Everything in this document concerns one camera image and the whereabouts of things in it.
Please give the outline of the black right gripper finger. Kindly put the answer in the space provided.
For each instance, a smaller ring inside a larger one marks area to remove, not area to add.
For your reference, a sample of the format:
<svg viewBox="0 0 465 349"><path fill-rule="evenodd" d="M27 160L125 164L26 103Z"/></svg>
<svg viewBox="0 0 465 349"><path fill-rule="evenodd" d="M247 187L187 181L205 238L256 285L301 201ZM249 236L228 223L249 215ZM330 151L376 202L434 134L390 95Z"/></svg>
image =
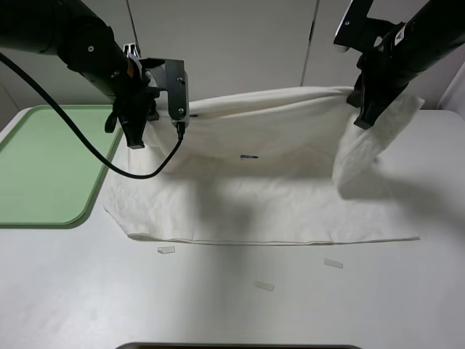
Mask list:
<svg viewBox="0 0 465 349"><path fill-rule="evenodd" d="M347 97L347 103L355 108L361 108L363 104L363 87L355 86Z"/></svg>
<svg viewBox="0 0 465 349"><path fill-rule="evenodd" d="M359 128L373 127L386 108L385 103L364 97L360 106L360 114L355 119L354 125Z"/></svg>

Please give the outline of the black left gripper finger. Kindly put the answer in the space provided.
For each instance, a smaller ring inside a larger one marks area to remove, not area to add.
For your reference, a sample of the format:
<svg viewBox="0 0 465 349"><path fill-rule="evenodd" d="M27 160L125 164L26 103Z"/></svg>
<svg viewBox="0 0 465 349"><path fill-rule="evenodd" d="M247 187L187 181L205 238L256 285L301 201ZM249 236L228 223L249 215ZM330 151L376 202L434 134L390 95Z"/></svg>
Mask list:
<svg viewBox="0 0 465 349"><path fill-rule="evenodd" d="M112 111L110 115L107 117L105 122L105 133L113 133L116 129L116 125L118 122L118 112Z"/></svg>
<svg viewBox="0 0 465 349"><path fill-rule="evenodd" d="M121 117L121 128L124 132L128 148L142 149L145 147L142 136L145 131L146 122L145 117L125 115Z"/></svg>

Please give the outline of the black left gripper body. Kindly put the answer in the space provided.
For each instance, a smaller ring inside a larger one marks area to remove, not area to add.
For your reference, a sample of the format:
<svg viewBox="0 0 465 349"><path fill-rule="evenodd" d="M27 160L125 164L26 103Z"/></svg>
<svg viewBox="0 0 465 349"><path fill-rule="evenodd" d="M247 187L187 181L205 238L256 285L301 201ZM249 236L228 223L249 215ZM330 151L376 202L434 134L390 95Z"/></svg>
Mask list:
<svg viewBox="0 0 465 349"><path fill-rule="evenodd" d="M144 116L146 121L157 121L159 115L155 100L160 95L157 89L149 86L150 77L141 63L144 59L137 57L127 59L126 75L129 79L124 82L123 92L113 102L112 111L117 111L118 116L135 113L137 116Z"/></svg>

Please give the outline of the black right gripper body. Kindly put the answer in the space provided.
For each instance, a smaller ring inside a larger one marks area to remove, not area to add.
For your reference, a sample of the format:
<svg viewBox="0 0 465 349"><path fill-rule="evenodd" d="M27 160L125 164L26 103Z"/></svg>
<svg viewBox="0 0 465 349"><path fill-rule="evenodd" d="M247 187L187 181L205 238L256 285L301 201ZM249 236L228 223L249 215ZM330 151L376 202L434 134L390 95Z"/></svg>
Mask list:
<svg viewBox="0 0 465 349"><path fill-rule="evenodd" d="M356 83L355 89L360 92L362 109L370 105L387 107L409 85L403 73L378 51L363 53L357 67L360 69L360 82Z"/></svg>

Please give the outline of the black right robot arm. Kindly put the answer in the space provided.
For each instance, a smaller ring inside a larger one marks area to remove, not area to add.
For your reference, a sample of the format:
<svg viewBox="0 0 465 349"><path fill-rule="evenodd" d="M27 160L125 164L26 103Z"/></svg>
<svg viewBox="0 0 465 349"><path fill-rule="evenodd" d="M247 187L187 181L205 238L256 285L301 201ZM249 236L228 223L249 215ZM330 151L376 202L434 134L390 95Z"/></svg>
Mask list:
<svg viewBox="0 0 465 349"><path fill-rule="evenodd" d="M355 125L370 129L425 70L464 44L464 2L428 1L408 22L368 16L371 1L351 1L334 44L355 49L360 75L347 102L360 109Z"/></svg>

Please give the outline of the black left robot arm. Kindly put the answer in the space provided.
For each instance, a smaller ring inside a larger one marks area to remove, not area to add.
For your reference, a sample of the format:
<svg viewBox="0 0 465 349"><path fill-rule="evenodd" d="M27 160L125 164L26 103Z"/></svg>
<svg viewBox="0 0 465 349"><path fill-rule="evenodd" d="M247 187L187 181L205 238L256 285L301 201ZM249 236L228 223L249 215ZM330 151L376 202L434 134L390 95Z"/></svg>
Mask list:
<svg viewBox="0 0 465 349"><path fill-rule="evenodd" d="M1 47L59 57L113 104L107 133L120 124L129 148L144 148L143 132L157 93L112 28L82 1L2 1Z"/></svg>

